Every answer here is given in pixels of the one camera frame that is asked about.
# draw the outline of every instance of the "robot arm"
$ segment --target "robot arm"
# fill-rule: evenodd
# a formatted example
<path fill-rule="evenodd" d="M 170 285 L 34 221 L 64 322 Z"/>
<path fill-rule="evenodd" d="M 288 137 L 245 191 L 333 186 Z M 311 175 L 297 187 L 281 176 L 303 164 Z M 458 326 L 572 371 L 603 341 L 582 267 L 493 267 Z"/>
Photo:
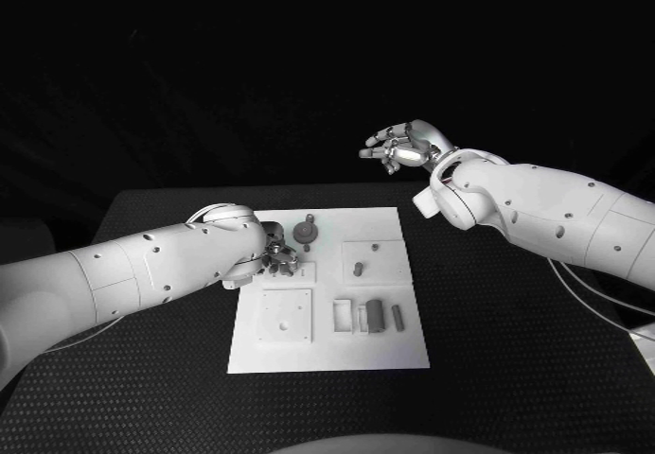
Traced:
<path fill-rule="evenodd" d="M 360 157 L 380 159 L 389 174 L 401 164 L 431 172 L 429 186 L 414 197 L 424 217 L 441 212 L 463 230 L 489 225 L 532 253 L 655 290 L 649 201 L 574 173 L 457 149 L 419 120 L 379 131 L 365 144 Z"/>
<path fill-rule="evenodd" d="M 204 223 L 176 224 L 0 267 L 0 389 L 31 359 L 95 325 L 222 280 L 248 284 L 277 264 L 281 226 L 223 205 Z M 284 266 L 297 268 L 284 246 Z"/>

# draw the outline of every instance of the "textured tabletop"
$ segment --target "textured tabletop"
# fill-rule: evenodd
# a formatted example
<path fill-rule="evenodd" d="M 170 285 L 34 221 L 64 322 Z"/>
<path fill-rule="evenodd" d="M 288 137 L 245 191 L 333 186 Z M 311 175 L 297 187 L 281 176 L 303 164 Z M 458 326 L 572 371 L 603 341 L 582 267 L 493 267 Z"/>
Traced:
<path fill-rule="evenodd" d="M 0 420 L 0 450 L 259 453 L 401 432 L 513 452 L 655 452 L 655 380 L 629 336 L 493 228 L 461 232 L 441 216 L 422 218 L 412 196 L 424 185 L 128 191 L 95 242 L 219 202 L 396 206 L 431 369 L 226 375 L 239 294 L 216 285 L 34 360 Z"/>

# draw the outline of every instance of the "white board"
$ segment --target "white board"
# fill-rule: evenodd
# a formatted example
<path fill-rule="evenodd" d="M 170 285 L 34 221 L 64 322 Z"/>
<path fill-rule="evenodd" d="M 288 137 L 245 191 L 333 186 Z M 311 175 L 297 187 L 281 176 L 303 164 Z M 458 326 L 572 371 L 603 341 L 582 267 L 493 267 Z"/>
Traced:
<path fill-rule="evenodd" d="M 304 221 L 310 213 L 314 215 L 317 238 L 305 253 L 292 240 L 291 232 L 292 226 Z M 392 285 L 375 285 L 373 282 L 383 282 L 373 273 L 367 274 L 372 283 L 366 285 L 353 286 L 343 279 L 343 243 L 366 242 L 362 246 L 346 246 L 346 249 L 353 250 L 365 248 L 363 253 L 372 242 L 382 245 L 382 242 L 393 241 L 392 247 L 401 248 L 401 256 L 406 258 L 395 208 L 258 211 L 255 215 L 261 221 L 279 222 L 285 241 L 297 250 L 300 262 L 311 262 L 311 265 L 305 268 L 305 275 L 297 276 L 297 280 L 294 277 L 285 281 L 285 276 L 271 278 L 258 275 L 252 284 L 239 289 L 227 374 L 428 368 L 408 262 L 402 279 Z M 373 255 L 372 260 L 383 256 L 382 253 Z M 367 271 L 378 268 L 379 272 L 398 271 L 398 263 L 404 263 L 402 259 L 392 262 L 391 268 L 379 268 L 372 264 L 375 266 L 370 265 Z M 311 342 L 259 341 L 262 295 L 285 288 L 311 291 Z M 372 299 L 382 301 L 386 330 L 359 336 L 359 307 Z M 334 332 L 336 300 L 349 300 L 352 303 L 352 334 Z M 401 332 L 395 331 L 392 305 L 399 305 L 401 308 L 405 324 Z"/>

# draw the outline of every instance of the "black background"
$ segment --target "black background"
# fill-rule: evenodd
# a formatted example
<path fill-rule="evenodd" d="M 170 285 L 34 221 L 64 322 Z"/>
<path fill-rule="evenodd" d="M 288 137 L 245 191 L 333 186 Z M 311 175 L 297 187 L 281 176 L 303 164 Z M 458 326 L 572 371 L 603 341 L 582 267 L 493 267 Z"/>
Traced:
<path fill-rule="evenodd" d="M 124 189 L 427 183 L 422 169 L 389 177 L 357 158 L 367 136 L 415 118 L 460 148 L 653 199 L 655 44 L 639 14 L 624 25 L 489 17 L 484 29 L 424 14 L 8 21 L 2 217 L 41 218 L 66 250 L 90 242 Z"/>

